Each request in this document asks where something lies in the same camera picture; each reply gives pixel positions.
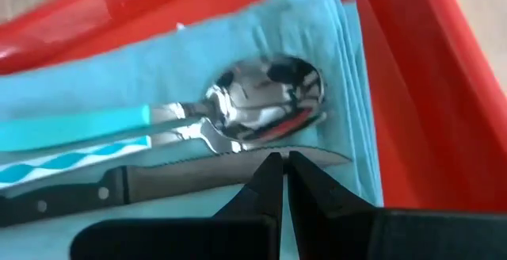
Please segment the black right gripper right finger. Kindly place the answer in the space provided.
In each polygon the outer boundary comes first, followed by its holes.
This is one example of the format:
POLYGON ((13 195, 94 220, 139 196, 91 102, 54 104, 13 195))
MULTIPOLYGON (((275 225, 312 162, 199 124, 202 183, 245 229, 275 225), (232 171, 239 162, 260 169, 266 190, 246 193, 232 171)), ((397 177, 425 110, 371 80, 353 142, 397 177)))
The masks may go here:
POLYGON ((297 151, 288 201, 301 260, 507 260, 507 215, 376 207, 297 151))

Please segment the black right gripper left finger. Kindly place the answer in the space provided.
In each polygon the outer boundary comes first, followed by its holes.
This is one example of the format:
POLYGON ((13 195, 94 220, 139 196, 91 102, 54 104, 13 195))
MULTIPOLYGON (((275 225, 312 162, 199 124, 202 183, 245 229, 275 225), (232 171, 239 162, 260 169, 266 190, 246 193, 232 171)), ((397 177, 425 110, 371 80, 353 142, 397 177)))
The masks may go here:
POLYGON ((277 260, 283 175, 272 153, 213 216, 93 224, 74 237, 71 260, 277 260))

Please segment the knife with black handle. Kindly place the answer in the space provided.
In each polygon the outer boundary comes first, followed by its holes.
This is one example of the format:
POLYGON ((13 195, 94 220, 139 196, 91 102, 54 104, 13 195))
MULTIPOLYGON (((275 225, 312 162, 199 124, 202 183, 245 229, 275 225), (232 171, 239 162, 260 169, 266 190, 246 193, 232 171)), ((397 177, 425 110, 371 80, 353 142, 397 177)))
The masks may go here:
POLYGON ((271 147, 158 166, 119 166, 95 182, 50 184, 14 196, 0 194, 0 228, 246 182, 268 155, 298 151, 319 166, 349 163, 314 147, 271 147))

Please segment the spoon with teal handle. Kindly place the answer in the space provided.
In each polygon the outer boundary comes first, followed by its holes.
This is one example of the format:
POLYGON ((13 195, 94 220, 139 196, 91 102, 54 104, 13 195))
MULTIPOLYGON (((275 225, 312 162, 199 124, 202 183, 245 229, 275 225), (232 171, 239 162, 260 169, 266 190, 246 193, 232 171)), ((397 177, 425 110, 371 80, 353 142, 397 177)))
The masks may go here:
POLYGON ((141 105, 0 123, 0 151, 35 151, 113 136, 150 145, 201 136, 263 143, 299 131, 322 113, 321 71, 289 55, 228 67, 199 101, 141 105))

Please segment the fork with patterned handle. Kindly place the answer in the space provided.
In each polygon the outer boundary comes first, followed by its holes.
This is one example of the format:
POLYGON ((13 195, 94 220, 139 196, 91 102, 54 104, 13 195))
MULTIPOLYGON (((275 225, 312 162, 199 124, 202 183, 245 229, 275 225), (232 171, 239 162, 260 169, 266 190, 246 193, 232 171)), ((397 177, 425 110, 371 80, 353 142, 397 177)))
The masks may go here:
POLYGON ((171 128, 168 131, 116 141, 55 155, 47 155, 22 162, 12 162, 0 166, 0 190, 32 182, 42 178, 77 170, 81 167, 118 159, 154 147, 178 143, 186 140, 203 140, 216 154, 238 153, 263 147, 269 140, 235 141, 221 135, 212 123, 203 118, 191 125, 171 128))

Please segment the teal napkin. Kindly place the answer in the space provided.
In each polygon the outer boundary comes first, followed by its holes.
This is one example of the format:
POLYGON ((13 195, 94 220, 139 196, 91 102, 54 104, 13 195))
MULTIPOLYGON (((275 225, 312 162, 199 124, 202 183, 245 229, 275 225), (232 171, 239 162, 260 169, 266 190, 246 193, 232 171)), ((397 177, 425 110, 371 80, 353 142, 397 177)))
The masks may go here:
MULTIPOLYGON (((327 118, 273 146, 292 145, 336 151, 353 162, 324 169, 347 189, 375 206, 383 190, 375 141, 368 70, 360 15, 355 2, 264 0, 238 13, 130 44, 104 55, 0 77, 0 120, 44 117, 141 104, 195 101, 227 65, 260 54, 301 57, 322 69, 327 118)), ((32 183, 98 181, 121 162, 140 166, 199 165, 211 169, 204 141, 185 141, 125 156, 89 170, 32 183)), ((220 185, 199 193, 166 197, 95 212, 0 228, 0 260, 68 260, 72 238, 100 220, 134 217, 211 216, 239 190, 220 185)))

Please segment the red plastic tray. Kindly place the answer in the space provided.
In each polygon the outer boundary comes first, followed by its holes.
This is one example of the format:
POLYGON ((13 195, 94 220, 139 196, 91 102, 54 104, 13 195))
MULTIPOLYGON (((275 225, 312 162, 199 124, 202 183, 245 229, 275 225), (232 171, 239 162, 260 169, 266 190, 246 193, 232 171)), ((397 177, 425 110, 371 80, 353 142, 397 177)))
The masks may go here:
MULTIPOLYGON (((257 0, 51 0, 0 22, 0 74, 84 58, 257 0)), ((357 3, 386 205, 507 212, 507 97, 456 0, 357 3)))

